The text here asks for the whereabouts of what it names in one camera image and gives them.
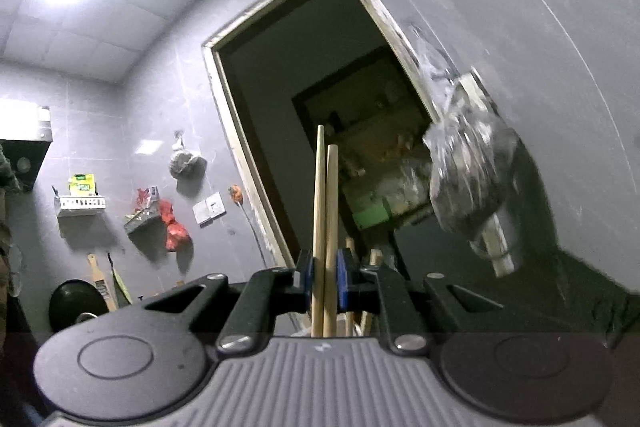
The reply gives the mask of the red bag on wall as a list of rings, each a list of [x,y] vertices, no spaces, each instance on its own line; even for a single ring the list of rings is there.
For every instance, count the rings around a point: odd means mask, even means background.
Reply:
[[[137,231],[146,230],[152,227],[152,225],[156,227],[157,225],[163,225],[165,230],[165,248],[168,251],[178,251],[191,242],[191,236],[188,230],[176,219],[174,206],[168,199],[160,197],[160,217]]]

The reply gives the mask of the white wall switch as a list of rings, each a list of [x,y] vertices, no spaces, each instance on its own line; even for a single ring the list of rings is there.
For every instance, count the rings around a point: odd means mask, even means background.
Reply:
[[[194,219],[199,227],[204,227],[207,223],[216,220],[226,213],[226,207],[224,207],[224,201],[219,192],[210,195],[201,202],[197,202],[192,211]]]

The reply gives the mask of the wooden chopstick patterned tip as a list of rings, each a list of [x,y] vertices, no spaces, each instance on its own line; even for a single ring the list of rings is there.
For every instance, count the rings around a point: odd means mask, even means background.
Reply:
[[[368,269],[379,268],[384,261],[382,251],[379,249],[372,249],[370,251]],[[366,309],[361,312],[360,317],[360,335],[362,337],[368,337],[372,333],[373,319],[375,317],[375,302],[373,297],[373,289],[367,291],[366,297]]]

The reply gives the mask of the white wall rack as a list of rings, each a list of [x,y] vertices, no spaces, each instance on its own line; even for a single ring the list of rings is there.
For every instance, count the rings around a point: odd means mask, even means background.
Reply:
[[[67,181],[67,192],[52,187],[54,210],[59,218],[96,216],[106,210],[93,173],[77,173]]]

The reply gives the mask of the black wok pan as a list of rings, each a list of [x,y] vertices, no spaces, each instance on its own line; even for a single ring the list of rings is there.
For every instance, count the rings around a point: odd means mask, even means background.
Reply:
[[[108,312],[100,292],[84,280],[68,280],[53,291],[48,308],[51,331],[57,333],[77,323],[83,313],[96,317]]]

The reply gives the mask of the grey metal wall rack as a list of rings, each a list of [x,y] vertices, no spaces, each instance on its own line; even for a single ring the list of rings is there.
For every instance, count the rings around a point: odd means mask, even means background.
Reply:
[[[156,185],[137,189],[134,210],[125,218],[124,230],[127,234],[145,227],[160,217],[160,191]]]

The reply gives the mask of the grey cabinet box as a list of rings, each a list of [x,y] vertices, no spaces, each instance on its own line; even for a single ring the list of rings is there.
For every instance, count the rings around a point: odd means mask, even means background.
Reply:
[[[491,264],[480,259],[463,236],[445,232],[435,216],[396,230],[394,241],[398,261],[413,282],[422,282],[432,272],[465,284],[495,278]]]

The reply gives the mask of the dark wooden shelf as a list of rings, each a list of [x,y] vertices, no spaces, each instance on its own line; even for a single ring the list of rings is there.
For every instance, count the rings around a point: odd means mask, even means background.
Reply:
[[[390,48],[357,58],[292,102],[308,138],[323,126],[326,143],[338,146],[340,205],[351,227],[352,215],[377,199],[387,200],[392,223],[431,207],[431,156],[422,143],[431,118]]]

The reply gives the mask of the hanging plastic bag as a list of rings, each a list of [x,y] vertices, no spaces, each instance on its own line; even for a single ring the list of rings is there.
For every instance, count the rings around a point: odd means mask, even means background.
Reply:
[[[431,156],[430,199],[440,226],[476,235],[509,194],[518,134],[499,116],[480,74],[460,74],[413,25],[421,84],[435,109],[423,135]]]

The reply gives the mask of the grey bag on wall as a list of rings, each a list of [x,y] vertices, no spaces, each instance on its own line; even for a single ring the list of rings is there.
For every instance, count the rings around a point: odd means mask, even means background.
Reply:
[[[203,178],[206,170],[205,158],[186,148],[182,130],[177,130],[174,138],[168,164],[170,175],[176,180]]]

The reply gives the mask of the wooden handled brush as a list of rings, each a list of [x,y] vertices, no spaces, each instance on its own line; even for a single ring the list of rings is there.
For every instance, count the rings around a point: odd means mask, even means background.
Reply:
[[[117,310],[116,300],[112,296],[111,289],[108,287],[106,283],[106,278],[104,277],[104,274],[99,267],[99,263],[98,263],[98,259],[96,259],[96,255],[88,254],[87,260],[89,263],[93,284],[94,286],[96,286],[96,289],[99,291],[100,295],[105,301],[108,311],[110,312],[116,311]]]

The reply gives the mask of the green box on shelf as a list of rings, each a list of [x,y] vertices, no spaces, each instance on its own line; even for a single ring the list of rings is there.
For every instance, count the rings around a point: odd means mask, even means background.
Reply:
[[[392,212],[386,199],[377,199],[356,211],[352,217],[359,230],[367,230],[390,220]]]

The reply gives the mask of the orange wall hook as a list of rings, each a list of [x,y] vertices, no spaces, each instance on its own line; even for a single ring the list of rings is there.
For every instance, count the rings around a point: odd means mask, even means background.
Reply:
[[[229,187],[228,192],[229,192],[229,195],[230,195],[230,198],[231,198],[232,202],[234,202],[235,205],[239,205],[239,206],[243,205],[244,196],[243,196],[242,188],[239,187],[238,184],[232,184]]]

